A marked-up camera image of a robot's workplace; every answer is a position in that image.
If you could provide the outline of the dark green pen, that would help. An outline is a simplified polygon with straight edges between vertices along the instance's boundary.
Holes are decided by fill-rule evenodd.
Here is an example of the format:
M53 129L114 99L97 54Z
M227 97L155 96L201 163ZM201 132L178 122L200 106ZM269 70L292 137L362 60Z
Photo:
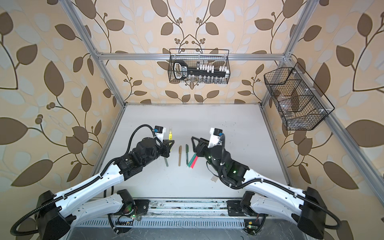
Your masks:
M186 151L186 165L188 166L189 164L189 145L185 145L185 151Z

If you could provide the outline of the yellow highlighter marker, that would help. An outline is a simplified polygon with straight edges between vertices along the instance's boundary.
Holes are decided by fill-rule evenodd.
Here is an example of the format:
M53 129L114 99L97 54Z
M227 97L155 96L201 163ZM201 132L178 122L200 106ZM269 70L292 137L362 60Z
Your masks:
M169 140L173 140L172 129L169 129Z

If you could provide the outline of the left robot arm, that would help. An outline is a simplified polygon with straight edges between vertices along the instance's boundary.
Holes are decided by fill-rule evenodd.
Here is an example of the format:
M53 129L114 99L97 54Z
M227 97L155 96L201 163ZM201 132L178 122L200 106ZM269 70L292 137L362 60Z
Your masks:
M143 138L135 148L128 146L122 156L110 160L97 175L56 194L51 191L41 194L37 207L13 224L11 235L38 234L42 240L59 240L76 224L117 213L129 205L133 200L126 190L97 201L92 198L140 173L159 157L170 156L175 142L164 139L165 128L140 125L137 129L145 127L153 136Z

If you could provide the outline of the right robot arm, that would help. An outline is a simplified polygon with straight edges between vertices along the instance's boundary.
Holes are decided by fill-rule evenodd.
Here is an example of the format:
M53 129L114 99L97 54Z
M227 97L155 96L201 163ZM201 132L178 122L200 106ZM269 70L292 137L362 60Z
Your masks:
M194 153L206 159L221 183L232 190L245 190L241 200L244 214L279 217L318 240L324 239L326 229L338 230L342 226L317 190L282 185L233 160L225 149L224 136L214 144L203 138L192 137L191 140Z

